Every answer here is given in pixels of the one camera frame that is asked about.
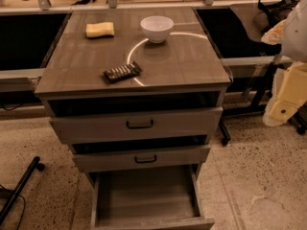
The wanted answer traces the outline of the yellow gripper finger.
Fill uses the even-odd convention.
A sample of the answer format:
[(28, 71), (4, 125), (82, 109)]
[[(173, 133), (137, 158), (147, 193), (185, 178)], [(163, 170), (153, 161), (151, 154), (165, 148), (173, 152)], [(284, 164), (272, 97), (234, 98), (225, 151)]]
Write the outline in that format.
[(294, 62), (286, 70), (278, 68), (273, 78), (272, 97), (262, 121), (268, 127), (281, 126), (306, 102), (307, 63)]

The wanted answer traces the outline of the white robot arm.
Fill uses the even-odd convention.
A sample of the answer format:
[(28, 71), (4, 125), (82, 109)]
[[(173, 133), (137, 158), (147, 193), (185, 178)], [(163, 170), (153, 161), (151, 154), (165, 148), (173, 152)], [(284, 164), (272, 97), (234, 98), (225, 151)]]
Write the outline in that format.
[(286, 19), (261, 38), (267, 44), (281, 44), (281, 55), (293, 63), (275, 72), (263, 123), (268, 127), (285, 124), (307, 102), (307, 0), (300, 0)]

